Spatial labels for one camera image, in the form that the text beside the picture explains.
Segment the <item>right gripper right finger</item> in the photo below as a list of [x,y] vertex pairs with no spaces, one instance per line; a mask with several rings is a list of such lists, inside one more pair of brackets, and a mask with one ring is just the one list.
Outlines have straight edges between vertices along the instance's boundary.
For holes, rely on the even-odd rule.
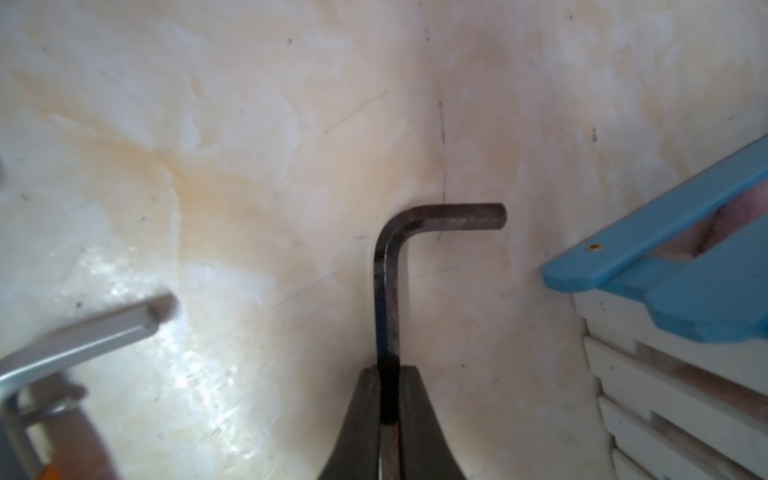
[[398,406],[400,478],[464,480],[415,366],[400,369]]

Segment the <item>blue white toy crib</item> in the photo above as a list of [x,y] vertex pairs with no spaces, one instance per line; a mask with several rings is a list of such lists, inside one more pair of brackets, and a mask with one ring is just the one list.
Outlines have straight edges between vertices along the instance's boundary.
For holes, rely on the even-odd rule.
[[767,142],[547,263],[620,479],[767,475]]

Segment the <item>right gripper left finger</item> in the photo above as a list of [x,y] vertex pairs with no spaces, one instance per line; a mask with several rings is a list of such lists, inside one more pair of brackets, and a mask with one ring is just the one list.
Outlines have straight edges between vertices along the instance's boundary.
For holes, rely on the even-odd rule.
[[371,366],[358,376],[340,433],[319,479],[379,478],[380,412],[380,375]]

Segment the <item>orange hex key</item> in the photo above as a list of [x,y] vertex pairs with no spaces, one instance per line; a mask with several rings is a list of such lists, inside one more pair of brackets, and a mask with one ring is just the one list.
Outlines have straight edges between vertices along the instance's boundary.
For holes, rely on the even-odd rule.
[[52,477],[27,430],[77,406],[80,397],[65,394],[39,406],[21,408],[19,394],[36,382],[79,364],[147,339],[177,310],[178,300],[166,293],[99,313],[59,329],[1,359],[1,477]]

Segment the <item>small black hex key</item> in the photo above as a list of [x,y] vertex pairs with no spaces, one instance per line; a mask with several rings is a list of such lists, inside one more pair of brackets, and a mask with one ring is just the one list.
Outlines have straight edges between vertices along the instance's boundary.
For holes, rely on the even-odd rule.
[[394,429],[392,455],[385,461],[400,478],[398,268],[402,247],[411,237],[428,232],[499,230],[507,221],[501,203],[433,204],[404,210],[383,227],[374,252],[374,308],[377,368],[381,382],[381,423]]

